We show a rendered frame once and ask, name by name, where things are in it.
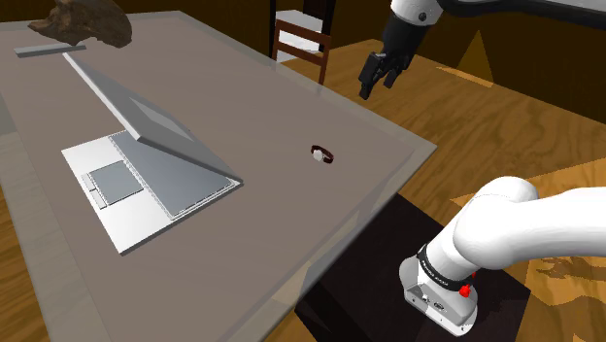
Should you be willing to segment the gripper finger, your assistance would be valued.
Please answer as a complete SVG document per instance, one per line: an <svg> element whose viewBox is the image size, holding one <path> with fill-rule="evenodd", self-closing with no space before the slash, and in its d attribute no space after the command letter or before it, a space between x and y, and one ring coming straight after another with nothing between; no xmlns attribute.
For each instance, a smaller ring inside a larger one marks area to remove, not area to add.
<svg viewBox="0 0 606 342"><path fill-rule="evenodd" d="M402 73L402 71L403 71L403 68L401 66L396 66L396 67L390 69L385 77L384 86L386 88L392 88L394 82L399 77L399 75Z"/></svg>
<svg viewBox="0 0 606 342"><path fill-rule="evenodd" d="M386 75L385 60L387 55L385 53L371 52L365 64L358 76L358 80L361 83L359 96L367 100L372 92L374 85Z"/></svg>

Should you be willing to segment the dark wooden chair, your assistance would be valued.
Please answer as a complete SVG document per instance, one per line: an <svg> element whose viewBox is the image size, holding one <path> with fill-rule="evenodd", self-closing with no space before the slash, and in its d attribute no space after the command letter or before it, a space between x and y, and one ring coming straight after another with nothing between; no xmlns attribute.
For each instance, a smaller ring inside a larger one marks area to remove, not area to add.
<svg viewBox="0 0 606 342"><path fill-rule="evenodd" d="M336 0L270 0L270 56L276 62L299 58L319 66L322 85L335 5Z"/></svg>

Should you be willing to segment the grey table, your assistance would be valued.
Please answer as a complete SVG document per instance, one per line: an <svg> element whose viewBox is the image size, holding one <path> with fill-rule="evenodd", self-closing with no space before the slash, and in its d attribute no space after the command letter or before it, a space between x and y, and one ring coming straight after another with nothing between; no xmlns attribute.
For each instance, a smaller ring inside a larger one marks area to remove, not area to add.
<svg viewBox="0 0 606 342"><path fill-rule="evenodd" d="M0 184L51 342L260 342L433 145L180 12L73 57L185 126L243 185L126 255L63 150L123 129L44 38L0 23ZM334 155L314 160L311 147Z"/></svg>

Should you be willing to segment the dark robot stand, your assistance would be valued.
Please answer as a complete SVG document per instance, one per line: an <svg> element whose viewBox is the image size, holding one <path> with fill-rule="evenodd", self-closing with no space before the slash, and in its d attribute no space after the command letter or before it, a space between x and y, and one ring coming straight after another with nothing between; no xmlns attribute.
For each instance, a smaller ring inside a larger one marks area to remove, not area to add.
<svg viewBox="0 0 606 342"><path fill-rule="evenodd" d="M294 312L317 342L516 342L530 291L478 271L478 318L455 337L406 302L398 268L443 226L401 195L352 241Z"/></svg>

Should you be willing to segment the silver open laptop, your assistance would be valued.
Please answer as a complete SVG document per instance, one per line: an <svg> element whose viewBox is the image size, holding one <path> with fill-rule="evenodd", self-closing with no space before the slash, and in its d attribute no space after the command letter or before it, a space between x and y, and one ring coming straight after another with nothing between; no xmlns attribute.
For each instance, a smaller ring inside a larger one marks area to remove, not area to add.
<svg viewBox="0 0 606 342"><path fill-rule="evenodd" d="M123 127L62 152L119 254L243 185L166 111L69 53L63 56Z"/></svg>

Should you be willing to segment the brown rough rock-shaped object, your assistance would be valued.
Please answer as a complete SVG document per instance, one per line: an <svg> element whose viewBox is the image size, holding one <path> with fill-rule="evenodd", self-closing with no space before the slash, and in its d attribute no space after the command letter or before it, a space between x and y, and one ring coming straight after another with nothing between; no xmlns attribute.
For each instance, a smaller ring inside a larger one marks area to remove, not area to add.
<svg viewBox="0 0 606 342"><path fill-rule="evenodd" d="M132 42L132 25L114 0L54 0L44 19L27 27L58 42L75 46L88 38L121 49Z"/></svg>

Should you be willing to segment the grey flat bar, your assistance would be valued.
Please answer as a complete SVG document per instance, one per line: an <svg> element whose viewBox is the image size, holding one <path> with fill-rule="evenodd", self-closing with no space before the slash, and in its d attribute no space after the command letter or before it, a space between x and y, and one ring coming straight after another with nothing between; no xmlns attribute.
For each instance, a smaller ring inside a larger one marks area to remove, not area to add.
<svg viewBox="0 0 606 342"><path fill-rule="evenodd" d="M82 51L85 49L86 45L84 43L77 43L75 46L72 46L67 43L58 43L51 45L14 48L14 52L17 57L25 58L47 54L64 53L69 51Z"/></svg>

